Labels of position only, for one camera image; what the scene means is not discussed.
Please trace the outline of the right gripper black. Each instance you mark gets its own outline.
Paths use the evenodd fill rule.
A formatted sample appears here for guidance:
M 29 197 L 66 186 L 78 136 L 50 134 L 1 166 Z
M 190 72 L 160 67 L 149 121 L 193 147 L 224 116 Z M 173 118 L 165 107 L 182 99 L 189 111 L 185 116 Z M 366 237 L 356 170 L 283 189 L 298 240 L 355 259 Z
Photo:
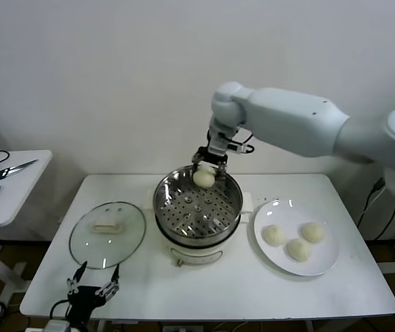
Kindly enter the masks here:
M 232 138 L 235 130 L 210 128 L 207 132 L 207 145 L 198 148 L 196 155 L 192 157 L 192 170 L 197 170 L 199 163 L 206 162 L 217 165 L 216 178 L 223 179 L 226 176 L 227 153 L 235 150 Z

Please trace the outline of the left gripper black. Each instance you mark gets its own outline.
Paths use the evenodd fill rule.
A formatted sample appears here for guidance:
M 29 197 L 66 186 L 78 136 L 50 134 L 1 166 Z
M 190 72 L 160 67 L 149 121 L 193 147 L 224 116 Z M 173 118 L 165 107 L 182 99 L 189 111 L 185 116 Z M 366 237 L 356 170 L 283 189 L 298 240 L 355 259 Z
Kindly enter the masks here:
M 105 297 L 113 297 L 119 290 L 119 270 L 117 264 L 111 276 L 110 282 L 103 287 L 79 286 L 78 284 L 86 270 L 85 261 L 74 273 L 72 278 L 66 280 L 68 289 L 68 302 L 70 309 L 67 313 L 67 320 L 70 327 L 78 331 L 88 331 L 88 323 L 92 312 L 105 305 Z

